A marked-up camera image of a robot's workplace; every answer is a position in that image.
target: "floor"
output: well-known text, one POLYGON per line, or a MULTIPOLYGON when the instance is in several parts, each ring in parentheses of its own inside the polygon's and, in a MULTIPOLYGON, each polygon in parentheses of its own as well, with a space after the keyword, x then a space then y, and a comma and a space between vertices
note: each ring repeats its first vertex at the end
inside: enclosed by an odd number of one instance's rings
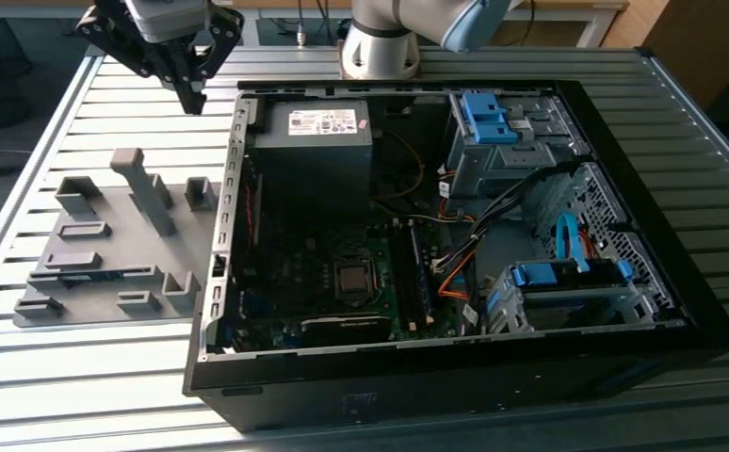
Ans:
MULTIPOLYGON (((308 45, 325 44, 327 36, 321 25, 319 19, 307 20, 308 45)), ((22 169, 25 152, 32 150, 42 134, 87 47, 81 38, 64 36, 70 23, 25 19, 10 20, 10 26, 33 64, 33 71, 18 80, 32 104, 32 115, 13 127, 0 129, 0 207, 22 169)), ((296 25, 288 22, 261 21, 261 44, 292 45, 295 28, 296 25)), ((709 114, 729 137, 729 89, 709 109, 709 114)))

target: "black cable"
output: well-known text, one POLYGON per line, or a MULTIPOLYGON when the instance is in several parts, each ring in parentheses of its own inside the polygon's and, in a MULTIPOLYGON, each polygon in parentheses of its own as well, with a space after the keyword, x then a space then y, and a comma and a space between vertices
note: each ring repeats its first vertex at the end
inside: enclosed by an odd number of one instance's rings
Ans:
POLYGON ((303 27, 303 0, 297 0, 297 23, 303 27))
POLYGON ((538 169, 528 174, 524 179, 516 182, 483 209, 482 213, 476 217, 476 221, 474 222, 470 231, 467 232, 467 240, 456 248, 454 248, 451 253, 439 259, 435 267, 440 268, 440 266, 447 266, 459 256, 464 255, 479 245, 479 241, 482 240, 483 235, 487 233, 487 222, 499 218, 518 206, 523 200, 524 192, 538 182, 543 181, 554 174, 575 172, 578 168, 579 162, 564 162, 554 167, 538 169))
POLYGON ((528 16, 528 21, 526 22, 524 35, 516 40, 508 42, 507 44, 502 44, 503 47, 508 45, 515 45, 515 44, 519 44, 519 45, 526 44, 526 38, 528 38, 528 33, 531 33, 531 27, 535 25, 535 10, 536 10, 535 0, 528 0, 528 8, 530 8, 530 13, 528 13, 530 16, 528 16))
POLYGON ((323 9, 323 4, 319 0, 313 0, 316 2, 316 9, 319 10, 319 15, 323 16, 323 24, 319 26, 317 30, 321 30, 325 28, 325 44, 331 45, 331 26, 328 25, 328 15, 325 14, 325 10, 323 9))
POLYGON ((279 35, 295 35, 297 33, 295 30, 289 30, 288 28, 285 28, 283 24, 275 19, 268 19, 268 21, 272 22, 275 26, 277 27, 277 29, 280 30, 277 32, 279 35))
POLYGON ((328 10, 328 0, 325 0, 325 34, 328 37, 328 45, 333 45, 333 38, 331 32, 331 12, 328 10))

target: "orange wire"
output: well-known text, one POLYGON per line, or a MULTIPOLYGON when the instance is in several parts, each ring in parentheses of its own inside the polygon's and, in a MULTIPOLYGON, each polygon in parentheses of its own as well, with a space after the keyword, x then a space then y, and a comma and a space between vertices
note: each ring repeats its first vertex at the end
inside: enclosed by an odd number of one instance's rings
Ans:
MULTIPOLYGON (((438 218, 442 218, 442 219, 456 219, 456 217, 448 217, 444 215, 444 203, 446 203, 446 199, 444 198, 439 198, 439 211, 438 211, 438 218)), ((463 216, 463 218, 470 221, 471 223, 476 222, 476 219, 474 217, 471 217, 470 215, 466 215, 463 216)))
POLYGON ((463 292, 448 292, 446 290, 446 287, 448 286, 448 284, 451 283, 451 281, 454 280, 454 277, 456 276, 456 274, 460 272, 462 270, 462 267, 464 266, 464 263, 470 260, 471 257, 474 257, 474 254, 476 253, 476 250, 471 250, 466 255, 464 257, 462 257, 460 259, 460 262, 456 264, 456 267, 454 267, 454 271, 451 271, 451 274, 448 275, 448 277, 444 279, 444 281, 442 282, 442 284, 439 285, 439 289, 438 289, 438 295, 440 297, 444 297, 446 294, 456 294, 456 295, 460 295, 460 296, 466 296, 463 294, 463 292))

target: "aluminum table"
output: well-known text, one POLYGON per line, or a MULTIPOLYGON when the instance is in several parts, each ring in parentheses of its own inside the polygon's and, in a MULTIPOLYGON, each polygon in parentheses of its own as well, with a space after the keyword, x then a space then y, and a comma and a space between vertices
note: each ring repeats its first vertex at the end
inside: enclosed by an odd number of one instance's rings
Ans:
MULTIPOLYGON (((181 395, 189 325, 21 331, 10 321, 42 250, 64 176, 124 184, 116 147, 141 147, 168 184, 219 181, 236 82, 332 79, 333 49, 239 48, 208 82, 204 115, 109 57, 87 56, 0 214, 0 451, 729 450, 729 355, 583 404, 241 435, 181 395)), ((655 59, 634 51, 423 51, 428 78, 563 78, 584 84, 729 313, 729 144, 655 59)))

